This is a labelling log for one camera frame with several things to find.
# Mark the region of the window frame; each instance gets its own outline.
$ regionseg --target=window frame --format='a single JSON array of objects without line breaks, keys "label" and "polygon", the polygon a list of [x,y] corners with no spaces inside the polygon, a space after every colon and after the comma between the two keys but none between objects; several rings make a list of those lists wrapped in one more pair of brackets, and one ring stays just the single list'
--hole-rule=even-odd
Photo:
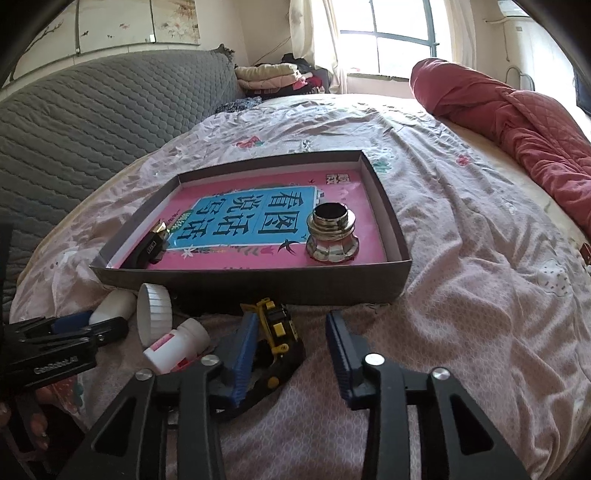
[{"label": "window frame", "polygon": [[374,31],[373,32],[366,32],[366,31],[358,31],[358,30],[340,30],[340,33],[343,35],[347,34],[354,34],[354,35],[371,35],[376,38],[376,53],[378,55],[378,74],[382,74],[382,69],[379,61],[379,47],[378,47],[378,38],[390,38],[392,40],[401,40],[406,41],[409,43],[418,43],[419,45],[425,45],[431,49],[431,56],[437,57],[437,46],[439,43],[435,40],[435,24],[433,23],[433,12],[431,10],[431,2],[430,0],[423,0],[423,8],[425,10],[425,21],[427,22],[427,40],[423,40],[422,38],[415,38],[415,37],[407,37],[406,35],[397,35],[394,33],[384,33],[378,32],[378,27],[375,21],[375,10],[374,10],[374,0],[368,0],[369,6],[371,7],[371,16],[372,20],[374,21]]}]

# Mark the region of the pink folded blanket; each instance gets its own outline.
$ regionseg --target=pink folded blanket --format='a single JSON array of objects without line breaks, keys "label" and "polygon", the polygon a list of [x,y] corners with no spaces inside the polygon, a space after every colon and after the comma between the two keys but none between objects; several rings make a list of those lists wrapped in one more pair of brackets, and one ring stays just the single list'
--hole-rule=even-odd
[{"label": "pink folded blanket", "polygon": [[410,82],[427,112],[497,143],[591,236],[591,144],[560,103],[440,59]]},{"label": "pink folded blanket", "polygon": [[289,75],[281,75],[280,77],[273,77],[267,80],[242,80],[238,79],[238,83],[245,90],[265,90],[271,88],[283,88],[293,85],[298,80],[303,79],[300,72]]}]

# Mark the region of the window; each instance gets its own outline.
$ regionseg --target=window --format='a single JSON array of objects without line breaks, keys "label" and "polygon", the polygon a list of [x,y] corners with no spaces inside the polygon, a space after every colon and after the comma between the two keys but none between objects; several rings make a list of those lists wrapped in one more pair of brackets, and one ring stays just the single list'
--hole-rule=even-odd
[{"label": "window", "polygon": [[451,60],[443,0],[335,0],[335,7],[350,72],[409,78],[422,59]]}]

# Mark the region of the swallow illustration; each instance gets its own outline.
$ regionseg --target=swallow illustration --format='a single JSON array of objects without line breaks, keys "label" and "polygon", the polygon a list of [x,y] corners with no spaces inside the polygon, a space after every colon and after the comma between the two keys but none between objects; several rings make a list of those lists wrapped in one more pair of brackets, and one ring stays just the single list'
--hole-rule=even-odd
[{"label": "swallow illustration", "polygon": [[282,248],[285,248],[289,253],[291,253],[292,255],[295,255],[296,253],[291,249],[292,244],[299,244],[299,242],[293,242],[293,241],[290,241],[286,238],[285,242],[283,242],[281,245],[279,245],[279,248],[277,249],[277,251],[281,250]]}]

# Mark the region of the curtain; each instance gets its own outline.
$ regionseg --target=curtain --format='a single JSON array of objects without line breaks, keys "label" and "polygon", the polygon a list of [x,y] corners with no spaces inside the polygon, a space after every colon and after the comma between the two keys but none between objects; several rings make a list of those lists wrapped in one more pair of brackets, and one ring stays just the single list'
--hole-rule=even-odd
[{"label": "curtain", "polygon": [[347,93],[333,0],[291,0],[290,31],[294,57],[331,72],[332,93]]},{"label": "curtain", "polygon": [[476,69],[476,27],[470,0],[445,0],[453,61]]}]

